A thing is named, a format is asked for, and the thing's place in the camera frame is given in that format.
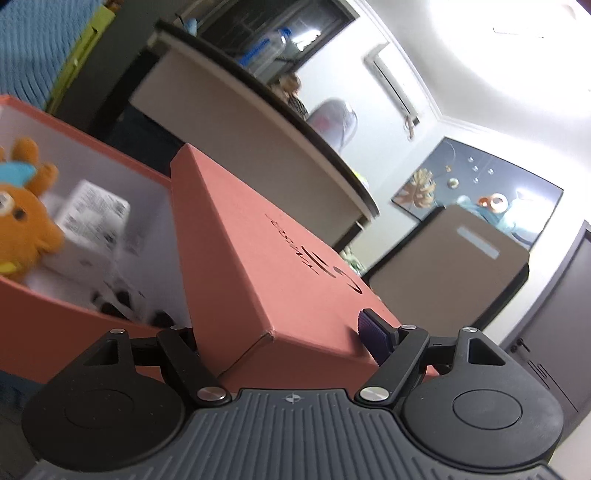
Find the white table with black top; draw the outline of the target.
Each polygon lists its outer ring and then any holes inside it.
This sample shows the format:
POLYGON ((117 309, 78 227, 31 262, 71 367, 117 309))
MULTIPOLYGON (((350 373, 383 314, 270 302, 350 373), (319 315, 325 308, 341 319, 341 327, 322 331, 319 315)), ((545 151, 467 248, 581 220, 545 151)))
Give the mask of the white table with black top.
POLYGON ((158 59, 130 96, 136 110, 335 250, 379 216, 341 156, 235 61, 163 20, 148 46, 158 59))

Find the small brown figurine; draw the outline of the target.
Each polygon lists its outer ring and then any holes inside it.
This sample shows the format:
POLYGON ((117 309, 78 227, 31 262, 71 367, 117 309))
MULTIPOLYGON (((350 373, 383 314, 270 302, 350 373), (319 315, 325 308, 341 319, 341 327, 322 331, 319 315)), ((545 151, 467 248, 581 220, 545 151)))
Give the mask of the small brown figurine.
POLYGON ((294 73, 281 75, 280 78, 270 86, 273 93, 284 103, 289 102, 290 98, 296 97, 300 88, 301 80, 294 73))

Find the blue cloth on table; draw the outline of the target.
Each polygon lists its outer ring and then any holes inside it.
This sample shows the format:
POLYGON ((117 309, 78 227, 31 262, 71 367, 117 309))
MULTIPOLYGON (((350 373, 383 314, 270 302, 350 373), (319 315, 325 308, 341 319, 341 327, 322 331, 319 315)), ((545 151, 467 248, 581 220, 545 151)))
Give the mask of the blue cloth on table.
POLYGON ((199 28, 199 22, 197 18, 190 17, 182 20, 184 30, 190 35, 196 36, 199 28))

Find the clear water bottle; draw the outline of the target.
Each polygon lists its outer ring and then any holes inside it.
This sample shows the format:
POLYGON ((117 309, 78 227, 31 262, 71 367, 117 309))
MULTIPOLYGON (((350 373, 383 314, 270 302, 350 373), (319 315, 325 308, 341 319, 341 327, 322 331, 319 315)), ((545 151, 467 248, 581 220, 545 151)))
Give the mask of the clear water bottle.
POLYGON ((273 63, 290 42, 291 30, 283 27, 263 36, 238 60, 238 64, 253 76, 259 76, 273 63))

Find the panda plush toy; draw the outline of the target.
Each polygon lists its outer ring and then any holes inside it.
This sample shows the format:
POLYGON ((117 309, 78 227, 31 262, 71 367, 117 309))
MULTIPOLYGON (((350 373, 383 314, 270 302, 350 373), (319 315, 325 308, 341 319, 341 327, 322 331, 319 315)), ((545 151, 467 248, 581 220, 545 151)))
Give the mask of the panda plush toy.
POLYGON ((94 290, 90 301, 99 313, 120 320, 160 329, 175 325, 168 313, 153 308, 139 290, 121 278, 111 279, 94 290))

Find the white rice cooker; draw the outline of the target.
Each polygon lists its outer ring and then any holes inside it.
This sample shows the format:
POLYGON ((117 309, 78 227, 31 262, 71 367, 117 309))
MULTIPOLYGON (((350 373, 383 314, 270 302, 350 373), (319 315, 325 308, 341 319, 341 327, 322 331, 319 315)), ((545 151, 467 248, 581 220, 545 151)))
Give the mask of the white rice cooker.
POLYGON ((334 98, 319 104, 308 116, 307 123, 341 154, 356 135, 359 121, 356 112, 345 101, 334 98))

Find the dark woven basket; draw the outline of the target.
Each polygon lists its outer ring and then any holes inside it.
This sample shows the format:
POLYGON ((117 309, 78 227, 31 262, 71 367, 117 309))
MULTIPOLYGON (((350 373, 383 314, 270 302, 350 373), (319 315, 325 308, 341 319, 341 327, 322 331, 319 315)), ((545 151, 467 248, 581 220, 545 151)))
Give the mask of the dark woven basket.
POLYGON ((298 117, 300 117, 301 119, 304 119, 304 120, 308 119, 308 115, 310 113, 308 113, 307 107, 304 106, 304 103, 301 102, 301 100, 298 99, 297 96, 294 96, 294 95, 288 96, 287 105, 290 106, 290 108, 293 109, 294 112, 297 113, 298 117))

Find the framed wall painting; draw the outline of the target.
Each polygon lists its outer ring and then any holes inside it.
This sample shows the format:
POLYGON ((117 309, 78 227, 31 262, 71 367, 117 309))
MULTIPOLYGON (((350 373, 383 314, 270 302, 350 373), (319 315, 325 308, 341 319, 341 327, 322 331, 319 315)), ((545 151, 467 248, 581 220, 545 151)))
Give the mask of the framed wall painting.
POLYGON ((459 205, 531 249, 563 190, 500 157, 445 138, 394 194, 417 220, 437 207, 459 205))

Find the white air conditioner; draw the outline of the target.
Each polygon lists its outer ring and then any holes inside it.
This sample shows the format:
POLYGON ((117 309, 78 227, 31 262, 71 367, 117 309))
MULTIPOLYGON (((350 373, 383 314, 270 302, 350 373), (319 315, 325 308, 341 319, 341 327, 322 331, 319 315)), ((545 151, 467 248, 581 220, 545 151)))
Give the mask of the white air conditioner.
POLYGON ((401 114, 405 129, 408 133, 408 139, 413 141, 415 137, 415 128, 420 124, 420 118, 417 109, 414 107, 406 92, 394 77, 393 71, 385 61, 384 54, 388 51, 390 46, 390 43, 377 45, 370 50, 365 58, 363 58, 363 63, 376 81, 381 85, 381 88, 390 98, 394 107, 396 107, 401 114))

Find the pink cardboard box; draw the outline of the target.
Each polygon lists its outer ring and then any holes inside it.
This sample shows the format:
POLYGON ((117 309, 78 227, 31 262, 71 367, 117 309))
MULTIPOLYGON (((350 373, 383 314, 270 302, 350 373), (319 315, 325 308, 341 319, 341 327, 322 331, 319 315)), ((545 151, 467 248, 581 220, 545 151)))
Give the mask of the pink cardboard box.
POLYGON ((159 313, 189 326, 170 180, 6 96, 1 144, 32 139, 58 179, 43 196, 64 244, 21 281, 1 283, 1 369, 45 383, 114 328, 154 334, 159 313))

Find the blue textured chair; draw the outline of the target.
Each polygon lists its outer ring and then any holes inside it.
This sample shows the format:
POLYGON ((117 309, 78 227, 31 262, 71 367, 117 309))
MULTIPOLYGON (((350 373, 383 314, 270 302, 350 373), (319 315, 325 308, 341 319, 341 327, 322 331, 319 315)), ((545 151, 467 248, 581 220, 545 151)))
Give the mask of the blue textured chair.
POLYGON ((3 1, 1 92, 42 109, 101 1, 3 1))

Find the brown teddy bear plush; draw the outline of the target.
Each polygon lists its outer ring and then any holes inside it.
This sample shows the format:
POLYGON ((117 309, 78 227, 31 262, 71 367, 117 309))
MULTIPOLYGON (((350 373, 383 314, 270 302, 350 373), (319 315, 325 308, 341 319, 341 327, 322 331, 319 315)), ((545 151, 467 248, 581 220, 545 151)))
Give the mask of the brown teddy bear plush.
POLYGON ((29 137, 17 139, 1 159, 1 276, 20 282, 39 261, 57 253, 64 233, 50 217, 41 196, 57 181, 58 168, 40 160, 29 137))

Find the white chair with black frame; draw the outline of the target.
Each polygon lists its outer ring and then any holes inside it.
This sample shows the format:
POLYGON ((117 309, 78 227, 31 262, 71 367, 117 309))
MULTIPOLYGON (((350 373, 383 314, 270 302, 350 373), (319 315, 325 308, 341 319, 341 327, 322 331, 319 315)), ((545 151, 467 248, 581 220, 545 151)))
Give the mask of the white chair with black frame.
POLYGON ((433 336, 485 329, 529 277, 529 252, 458 206, 437 207, 363 274, 402 324, 433 336))

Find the pink box lid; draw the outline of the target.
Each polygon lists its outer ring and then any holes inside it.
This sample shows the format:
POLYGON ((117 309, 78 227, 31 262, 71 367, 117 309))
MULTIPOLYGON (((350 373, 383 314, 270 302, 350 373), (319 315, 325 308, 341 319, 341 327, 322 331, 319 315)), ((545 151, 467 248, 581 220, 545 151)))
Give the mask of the pink box lid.
POLYGON ((376 372, 358 317, 394 315, 335 250, 192 146, 170 197, 198 352, 222 385, 355 392, 376 372))

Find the white tissue pack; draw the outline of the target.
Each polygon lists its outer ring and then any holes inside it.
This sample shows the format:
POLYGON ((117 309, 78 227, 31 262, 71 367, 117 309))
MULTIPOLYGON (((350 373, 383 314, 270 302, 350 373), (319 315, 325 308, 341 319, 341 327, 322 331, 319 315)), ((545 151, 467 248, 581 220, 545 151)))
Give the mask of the white tissue pack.
POLYGON ((129 215, 125 199, 80 181, 54 218, 64 242, 43 259, 44 266, 85 286, 100 287, 113 268, 129 215))

